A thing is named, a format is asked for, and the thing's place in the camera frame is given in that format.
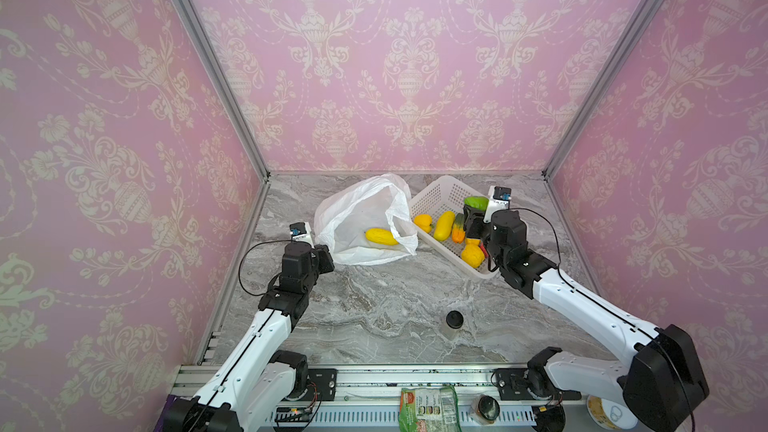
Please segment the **white perforated plastic basket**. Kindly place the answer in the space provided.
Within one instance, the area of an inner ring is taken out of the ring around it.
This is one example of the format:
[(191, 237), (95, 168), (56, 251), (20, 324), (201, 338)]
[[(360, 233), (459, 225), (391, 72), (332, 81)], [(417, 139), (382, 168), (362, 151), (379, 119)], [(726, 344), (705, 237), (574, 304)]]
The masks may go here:
[(442, 176), (409, 202), (413, 220), (431, 220), (428, 232), (419, 238), (473, 279), (491, 279), (499, 275), (488, 260), (484, 240), (491, 229), (491, 216), (509, 207), (512, 189), (492, 186), (482, 196), (478, 191), (452, 176)]

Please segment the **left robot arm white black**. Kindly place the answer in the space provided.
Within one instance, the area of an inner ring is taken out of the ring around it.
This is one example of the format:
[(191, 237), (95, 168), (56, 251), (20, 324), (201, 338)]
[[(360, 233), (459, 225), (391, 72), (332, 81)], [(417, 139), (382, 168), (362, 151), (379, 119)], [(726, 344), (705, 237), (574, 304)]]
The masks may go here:
[(307, 310), (320, 275), (335, 269), (325, 245), (286, 244), (281, 272), (261, 296), (251, 325), (224, 364), (189, 399), (164, 411), (162, 431), (257, 431), (278, 404), (316, 392), (303, 354), (282, 344)]

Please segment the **white plastic bag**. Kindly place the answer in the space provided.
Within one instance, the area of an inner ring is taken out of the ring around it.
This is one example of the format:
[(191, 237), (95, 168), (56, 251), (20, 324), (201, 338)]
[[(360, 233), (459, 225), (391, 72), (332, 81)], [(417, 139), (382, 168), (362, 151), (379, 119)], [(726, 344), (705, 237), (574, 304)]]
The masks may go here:
[[(335, 263), (375, 266), (414, 256), (420, 229), (412, 222), (411, 192), (403, 178), (387, 173), (358, 182), (320, 203), (315, 211), (316, 240), (326, 245)], [(399, 244), (366, 240), (371, 228), (390, 230)]]

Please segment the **green apple fruit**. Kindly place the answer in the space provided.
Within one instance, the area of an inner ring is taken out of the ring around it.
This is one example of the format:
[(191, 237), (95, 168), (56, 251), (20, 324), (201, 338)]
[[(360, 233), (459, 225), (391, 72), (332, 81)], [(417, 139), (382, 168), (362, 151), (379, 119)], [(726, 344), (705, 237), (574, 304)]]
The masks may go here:
[(480, 211), (486, 211), (489, 199), (484, 196), (469, 196), (464, 199), (464, 205)]

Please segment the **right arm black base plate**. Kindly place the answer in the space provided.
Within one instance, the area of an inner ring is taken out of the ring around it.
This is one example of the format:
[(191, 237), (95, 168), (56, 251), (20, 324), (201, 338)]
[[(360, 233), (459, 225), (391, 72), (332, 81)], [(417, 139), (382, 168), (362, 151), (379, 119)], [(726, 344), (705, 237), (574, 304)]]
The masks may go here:
[(559, 402), (582, 399), (581, 393), (557, 389), (543, 373), (528, 368), (494, 369), (490, 381), (504, 401)]

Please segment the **yellow bell pepper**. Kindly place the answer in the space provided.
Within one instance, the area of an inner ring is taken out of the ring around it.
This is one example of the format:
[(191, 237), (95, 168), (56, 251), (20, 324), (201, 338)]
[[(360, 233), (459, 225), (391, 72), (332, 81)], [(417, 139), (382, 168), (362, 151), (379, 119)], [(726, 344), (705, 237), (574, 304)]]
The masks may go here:
[(427, 234), (432, 231), (433, 220), (429, 214), (415, 216), (413, 218), (413, 223)]

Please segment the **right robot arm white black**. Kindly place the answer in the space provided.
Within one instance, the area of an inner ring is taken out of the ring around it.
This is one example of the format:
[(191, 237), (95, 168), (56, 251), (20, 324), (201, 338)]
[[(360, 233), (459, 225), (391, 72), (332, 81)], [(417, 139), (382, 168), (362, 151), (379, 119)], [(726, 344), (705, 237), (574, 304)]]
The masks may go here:
[(476, 241), (512, 289), (568, 318), (601, 343), (612, 360), (547, 347), (527, 363), (531, 393), (549, 399), (573, 391), (626, 408), (652, 431), (694, 422), (709, 386), (691, 336), (676, 325), (642, 320), (584, 288), (558, 263), (534, 251), (520, 209), (463, 208), (467, 238)]

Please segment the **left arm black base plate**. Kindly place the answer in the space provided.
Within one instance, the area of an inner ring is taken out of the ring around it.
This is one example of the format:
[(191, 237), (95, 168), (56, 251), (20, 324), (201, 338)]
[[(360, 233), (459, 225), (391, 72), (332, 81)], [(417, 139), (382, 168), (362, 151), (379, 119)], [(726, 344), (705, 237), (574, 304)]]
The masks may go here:
[(335, 400), (338, 370), (335, 368), (310, 368), (298, 376), (297, 394), (294, 400), (332, 402)]

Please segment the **yellow starfruit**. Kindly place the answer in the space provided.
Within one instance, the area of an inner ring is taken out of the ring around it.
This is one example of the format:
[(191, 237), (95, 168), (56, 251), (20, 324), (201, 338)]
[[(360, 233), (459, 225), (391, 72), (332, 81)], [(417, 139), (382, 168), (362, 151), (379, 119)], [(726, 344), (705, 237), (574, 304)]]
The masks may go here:
[(435, 240), (443, 242), (451, 236), (455, 217), (456, 214), (451, 210), (443, 212), (440, 215), (433, 233), (433, 238)]

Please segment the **green orange mango fruit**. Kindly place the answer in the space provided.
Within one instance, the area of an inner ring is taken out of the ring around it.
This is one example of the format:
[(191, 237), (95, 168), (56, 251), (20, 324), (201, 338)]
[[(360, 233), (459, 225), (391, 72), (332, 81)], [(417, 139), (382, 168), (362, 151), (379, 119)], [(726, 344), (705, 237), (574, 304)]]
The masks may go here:
[(456, 214), (454, 222), (451, 227), (451, 240), (454, 243), (461, 244), (465, 241), (465, 215), (463, 213)]

